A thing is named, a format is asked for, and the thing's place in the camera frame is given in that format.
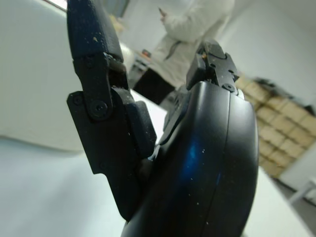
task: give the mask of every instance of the person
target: person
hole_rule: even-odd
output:
[[[166,35],[152,53],[149,69],[134,90],[156,104],[186,83],[186,75],[203,39],[216,37],[226,26],[235,0],[196,0],[181,16],[160,10]]]

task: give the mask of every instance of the black round object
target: black round object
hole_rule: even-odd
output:
[[[94,116],[102,118],[107,114],[108,106],[101,100],[95,100],[90,104],[90,109]]]
[[[235,92],[235,88],[232,85],[228,84],[228,83],[224,84],[223,88],[228,90],[228,91],[230,91],[231,93]]]

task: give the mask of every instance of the white wall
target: white wall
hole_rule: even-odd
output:
[[[306,103],[316,102],[316,40],[267,0],[257,0],[221,38],[237,68],[252,77],[272,79]],[[300,187],[316,177],[316,145],[281,180]]]

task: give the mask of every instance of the black screw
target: black screw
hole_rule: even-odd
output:
[[[94,116],[102,118],[107,114],[108,106],[101,100],[95,100],[90,104],[90,109]]]
[[[75,105],[81,105],[83,103],[83,99],[80,95],[76,95],[73,102]]]
[[[223,88],[228,90],[228,91],[230,91],[231,93],[233,93],[235,91],[235,88],[232,85],[228,84],[228,83],[224,84]]]

